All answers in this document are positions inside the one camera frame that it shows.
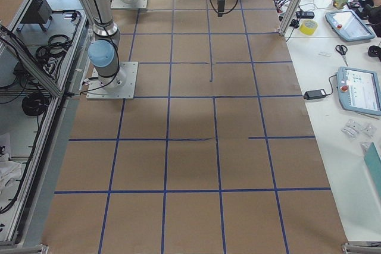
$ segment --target floor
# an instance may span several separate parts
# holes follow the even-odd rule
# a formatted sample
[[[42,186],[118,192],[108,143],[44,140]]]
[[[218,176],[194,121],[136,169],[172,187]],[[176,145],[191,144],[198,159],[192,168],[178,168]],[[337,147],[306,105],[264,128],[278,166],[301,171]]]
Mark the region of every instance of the floor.
[[[72,99],[49,252],[341,253],[272,0],[222,18],[208,0],[149,0],[114,18],[121,61],[139,61],[135,98]]]

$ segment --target metal bracket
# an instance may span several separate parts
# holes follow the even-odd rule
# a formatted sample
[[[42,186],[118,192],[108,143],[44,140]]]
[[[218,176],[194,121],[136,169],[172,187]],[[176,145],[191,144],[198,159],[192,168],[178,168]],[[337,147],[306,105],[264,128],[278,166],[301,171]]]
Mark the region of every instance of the metal bracket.
[[[112,0],[112,10],[133,10],[133,9],[146,9],[148,0],[137,0],[136,2],[125,3],[122,0]]]
[[[103,87],[93,92],[88,92],[88,100],[109,100],[109,99],[133,99],[135,94],[136,76],[138,74],[138,62],[120,62],[120,68],[127,74],[124,84],[112,89]],[[97,77],[98,73],[93,70],[92,77]],[[93,81],[89,85],[89,90],[101,87],[100,81]]]

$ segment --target black cable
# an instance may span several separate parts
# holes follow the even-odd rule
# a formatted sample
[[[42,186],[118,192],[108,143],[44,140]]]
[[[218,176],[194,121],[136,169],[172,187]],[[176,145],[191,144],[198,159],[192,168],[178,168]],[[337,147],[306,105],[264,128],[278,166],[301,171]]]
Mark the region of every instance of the black cable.
[[[332,76],[330,76],[330,77],[328,78],[329,85],[331,86],[331,93],[328,93],[327,96],[333,94],[333,86],[332,86],[332,83],[331,83],[331,78],[332,78],[332,77],[336,77],[336,75],[337,75],[337,73],[334,74],[334,75],[332,75]]]
[[[0,102],[0,104],[8,104],[12,101],[15,101],[16,99],[18,99],[24,92],[25,89],[23,89],[16,97],[12,98],[10,101],[6,101],[6,102]]]
[[[113,42],[113,40],[112,40],[112,38],[111,38],[111,35],[110,35],[109,32],[107,31],[106,27],[103,27],[103,29],[105,30],[105,32],[106,32],[106,34],[107,34],[107,38],[109,38],[109,40],[107,40],[107,42],[109,42],[110,44],[112,44],[112,46],[113,46],[113,48],[114,48],[114,50],[115,50],[115,53],[117,54],[117,61],[118,61],[118,67],[119,67],[119,63],[120,63],[120,62],[119,62],[118,47],[117,47],[117,45]],[[119,72],[119,69],[115,72],[113,79],[112,79],[111,81],[109,81],[107,84],[105,84],[104,86],[100,86],[100,87],[97,87],[97,88],[95,88],[95,89],[84,90],[84,91],[80,92],[79,95],[82,95],[82,94],[84,94],[84,93],[88,93],[88,92],[92,92],[92,91],[94,91],[94,90],[101,89],[101,88],[103,88],[103,87],[105,87],[105,86],[108,86],[109,84],[111,84],[111,83],[116,79],[118,72]]]
[[[8,84],[6,86],[0,86],[0,89],[9,89],[10,87],[13,87],[17,83],[17,80],[18,76],[15,77],[14,81],[11,84]]]
[[[97,87],[97,88],[95,88],[95,89],[84,90],[84,91],[80,92],[79,95],[82,95],[82,94],[84,94],[84,93],[88,93],[88,92],[93,92],[94,90],[102,89],[103,87],[108,86],[109,84],[111,84],[111,83],[115,80],[115,78],[117,77],[117,74],[118,74],[118,72],[116,72],[116,73],[114,74],[113,79],[112,79],[111,81],[109,81],[107,84],[105,84],[104,86],[99,86],[99,87]]]
[[[238,1],[239,1],[239,0],[236,0],[236,3],[234,4],[233,8],[230,9],[228,12],[219,13],[219,12],[214,8],[214,5],[213,5],[212,0],[209,0],[210,5],[212,5],[212,8],[213,8],[214,12],[216,12],[217,14],[221,14],[221,15],[226,15],[226,14],[232,12],[232,11],[236,8],[236,6],[237,6],[237,4],[238,4]]]
[[[30,162],[32,161],[33,159],[33,155],[35,154],[35,150],[36,150],[36,147],[37,147],[37,140],[39,138],[39,135],[41,134],[41,126],[42,126],[42,123],[44,121],[46,117],[46,112],[43,113],[43,117],[41,119],[41,123],[40,123],[40,126],[38,127],[37,129],[37,132],[36,132],[36,136],[35,136],[35,139],[33,141],[33,145],[32,145],[32,150],[30,151],[30,155],[28,157],[28,160],[25,162],[25,169],[24,169],[24,172],[23,172],[23,175],[21,176],[21,179],[19,179],[19,184],[18,184],[18,188],[17,188],[17,191],[16,191],[16,194],[14,195],[14,197],[12,199],[10,199],[10,202],[9,204],[7,204],[5,207],[3,208],[0,208],[0,214],[4,214],[6,213],[7,211],[9,211],[12,206],[15,204],[15,202],[17,201],[18,199],[18,196],[21,192],[21,187],[24,183],[24,180],[26,178],[26,175],[27,175],[27,170],[28,170],[28,167],[29,167],[29,164]]]

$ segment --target tape roll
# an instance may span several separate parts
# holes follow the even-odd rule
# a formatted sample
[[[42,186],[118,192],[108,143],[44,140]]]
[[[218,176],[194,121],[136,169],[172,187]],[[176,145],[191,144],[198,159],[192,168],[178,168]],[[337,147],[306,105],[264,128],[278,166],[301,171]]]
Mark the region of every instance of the tape roll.
[[[312,35],[317,28],[317,23],[314,20],[304,20],[300,26],[300,32],[306,35]]]

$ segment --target cable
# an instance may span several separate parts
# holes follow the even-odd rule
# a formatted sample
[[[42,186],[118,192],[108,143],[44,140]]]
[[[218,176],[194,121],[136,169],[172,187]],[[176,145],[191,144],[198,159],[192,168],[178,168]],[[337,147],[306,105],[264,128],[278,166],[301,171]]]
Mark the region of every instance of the cable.
[[[330,77],[328,78],[329,85],[331,86],[331,93],[328,93],[327,96],[333,94],[333,86],[332,86],[331,78],[332,78],[332,77],[336,77],[336,75],[337,75],[337,73],[334,74],[334,75],[332,75],[332,76],[330,76]]]
[[[221,15],[226,15],[226,14],[232,12],[232,11],[236,8],[236,6],[237,6],[237,4],[238,4],[238,1],[239,1],[239,0],[236,0],[236,3],[234,4],[233,8],[230,9],[228,12],[219,13],[219,12],[216,10],[216,8],[214,8],[214,5],[213,5],[213,3],[212,3],[212,0],[209,0],[210,5],[212,5],[212,8],[213,8],[214,12],[216,12],[217,14],[221,14]]]
[[[12,208],[12,206],[15,204],[15,202],[17,201],[17,199],[18,199],[18,196],[19,196],[19,194],[20,194],[20,192],[21,192],[21,187],[22,187],[22,185],[23,185],[23,183],[24,183],[24,180],[25,180],[25,178],[26,178],[26,175],[27,175],[27,170],[28,170],[28,168],[29,168],[29,164],[30,164],[30,162],[31,162],[32,159],[33,159],[33,155],[35,154],[35,150],[36,150],[36,147],[37,147],[37,140],[38,140],[38,138],[39,138],[39,135],[41,134],[41,129],[42,129],[42,128],[41,128],[41,125],[42,125],[42,123],[43,123],[45,117],[46,117],[46,112],[43,113],[43,117],[42,117],[42,119],[41,119],[40,125],[38,124],[38,129],[37,129],[37,132],[36,132],[35,139],[34,139],[34,141],[33,141],[32,150],[30,151],[30,155],[29,155],[29,157],[28,157],[28,160],[25,162],[25,165],[26,165],[26,166],[25,166],[23,175],[21,176],[21,179],[18,180],[18,181],[19,181],[19,184],[18,184],[18,187],[17,187],[16,194],[14,195],[14,197],[13,197],[12,199],[10,199],[9,204],[7,204],[7,205],[6,205],[5,207],[3,207],[3,208],[0,208],[0,215],[6,213],[7,211],[9,211],[9,210]]]
[[[0,104],[8,104],[12,101],[15,101],[16,99],[18,99],[24,92],[25,89],[23,89],[16,97],[12,98],[10,101],[6,101],[6,102],[0,102]]]
[[[17,80],[18,80],[18,76],[16,76],[16,78],[11,84],[8,84],[7,86],[0,86],[0,89],[9,89],[10,87],[13,87],[17,83]]]

